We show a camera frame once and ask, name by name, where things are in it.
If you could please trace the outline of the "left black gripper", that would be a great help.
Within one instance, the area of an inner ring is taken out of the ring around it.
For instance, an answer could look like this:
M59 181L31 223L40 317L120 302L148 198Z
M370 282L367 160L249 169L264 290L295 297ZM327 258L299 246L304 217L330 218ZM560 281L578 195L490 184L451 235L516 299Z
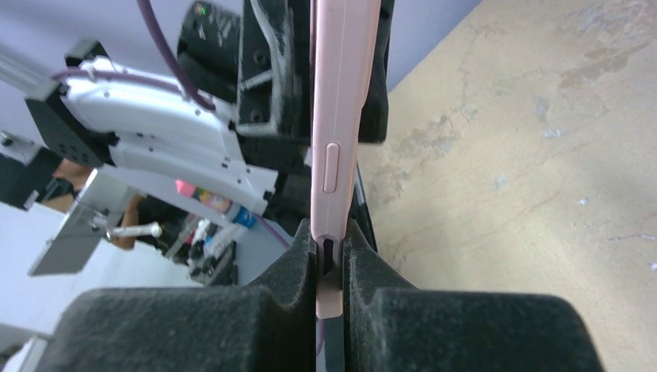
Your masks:
M309 1L245 1L240 28L237 131L243 136L310 136ZM382 0L369 91L359 142L387 138L387 66L395 0ZM306 146L278 139L238 138L245 162L277 172L263 216L293 236L310 213L311 170Z

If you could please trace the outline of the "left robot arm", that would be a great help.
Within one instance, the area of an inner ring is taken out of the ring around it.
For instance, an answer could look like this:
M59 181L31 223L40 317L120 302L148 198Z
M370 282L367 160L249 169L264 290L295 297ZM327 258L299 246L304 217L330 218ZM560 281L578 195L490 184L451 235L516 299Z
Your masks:
M89 167L179 178L263 212L312 152L311 234L344 236L358 143L387 131L391 1L194 2L174 76L129 69L82 40L26 97L45 144Z

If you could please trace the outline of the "phone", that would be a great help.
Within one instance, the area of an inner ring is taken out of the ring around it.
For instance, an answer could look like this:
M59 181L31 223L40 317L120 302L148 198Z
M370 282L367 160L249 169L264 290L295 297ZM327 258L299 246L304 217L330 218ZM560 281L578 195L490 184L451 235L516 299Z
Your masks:
M353 197L359 123L369 89L378 1L315 3L310 232L317 244L316 315L342 314L342 241Z

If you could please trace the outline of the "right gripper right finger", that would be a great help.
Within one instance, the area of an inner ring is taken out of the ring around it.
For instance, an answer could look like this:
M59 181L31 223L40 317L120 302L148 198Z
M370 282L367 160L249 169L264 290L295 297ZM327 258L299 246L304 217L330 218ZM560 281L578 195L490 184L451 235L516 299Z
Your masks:
M348 371L601 371L588 329L546 294L416 288L350 222L343 284Z

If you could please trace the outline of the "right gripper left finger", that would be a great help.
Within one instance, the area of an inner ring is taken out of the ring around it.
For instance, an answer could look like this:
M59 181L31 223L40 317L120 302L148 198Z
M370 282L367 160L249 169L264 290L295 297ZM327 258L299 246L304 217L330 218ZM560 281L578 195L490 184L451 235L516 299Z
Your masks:
M315 254L308 222L245 286L105 288L61 317L38 371L313 371Z

